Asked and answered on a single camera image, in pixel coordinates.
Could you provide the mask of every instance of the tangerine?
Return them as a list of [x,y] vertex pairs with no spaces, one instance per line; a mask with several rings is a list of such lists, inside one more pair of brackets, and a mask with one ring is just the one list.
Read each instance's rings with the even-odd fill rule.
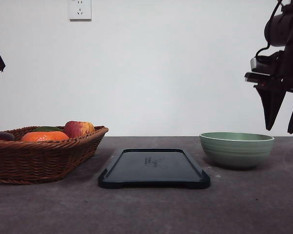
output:
[[63,132],[31,132],[26,133],[21,141],[58,141],[58,140],[68,140],[69,137]]

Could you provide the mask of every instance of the concrete tabletop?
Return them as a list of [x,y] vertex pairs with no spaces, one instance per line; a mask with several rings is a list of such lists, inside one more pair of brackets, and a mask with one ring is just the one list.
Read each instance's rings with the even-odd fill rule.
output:
[[[98,176],[122,148],[185,149],[211,186],[98,187]],[[104,137],[93,158],[65,179],[0,184],[0,234],[293,234],[293,137],[276,137],[261,165],[220,168],[199,137]]]

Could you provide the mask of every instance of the red apple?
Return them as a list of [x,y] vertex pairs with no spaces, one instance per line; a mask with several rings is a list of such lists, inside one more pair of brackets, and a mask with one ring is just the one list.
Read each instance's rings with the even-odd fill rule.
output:
[[94,126],[90,122],[69,121],[64,126],[63,132],[69,138],[81,137],[94,132]]

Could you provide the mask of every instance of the green fruit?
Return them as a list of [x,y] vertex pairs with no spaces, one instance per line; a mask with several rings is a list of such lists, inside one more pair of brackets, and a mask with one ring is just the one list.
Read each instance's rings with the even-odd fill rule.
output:
[[42,126],[35,128],[33,132],[62,132],[62,130],[57,127]]

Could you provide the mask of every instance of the tray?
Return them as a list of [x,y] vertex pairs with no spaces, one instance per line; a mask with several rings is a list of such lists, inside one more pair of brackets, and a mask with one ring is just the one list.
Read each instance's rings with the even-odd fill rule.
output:
[[98,185],[107,189],[127,186],[204,189],[210,186],[210,177],[182,149],[123,149],[101,173]]

